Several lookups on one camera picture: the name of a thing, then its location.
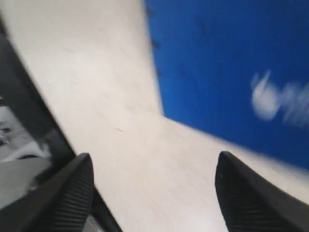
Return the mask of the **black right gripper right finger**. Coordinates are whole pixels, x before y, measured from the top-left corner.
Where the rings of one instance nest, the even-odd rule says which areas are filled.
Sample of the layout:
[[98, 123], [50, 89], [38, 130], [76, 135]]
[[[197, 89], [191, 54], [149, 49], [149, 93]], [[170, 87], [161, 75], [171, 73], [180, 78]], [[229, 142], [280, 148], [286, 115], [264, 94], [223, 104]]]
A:
[[307, 232], [309, 206], [268, 182], [227, 151], [219, 154], [215, 190], [230, 232]]

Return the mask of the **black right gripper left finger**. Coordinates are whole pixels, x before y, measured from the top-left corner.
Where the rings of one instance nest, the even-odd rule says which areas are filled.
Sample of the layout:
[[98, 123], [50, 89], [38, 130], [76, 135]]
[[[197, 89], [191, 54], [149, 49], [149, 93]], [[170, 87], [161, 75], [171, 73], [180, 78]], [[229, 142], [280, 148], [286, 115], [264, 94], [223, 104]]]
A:
[[91, 211], [94, 171], [77, 156], [35, 191], [0, 211], [2, 232], [81, 232]]

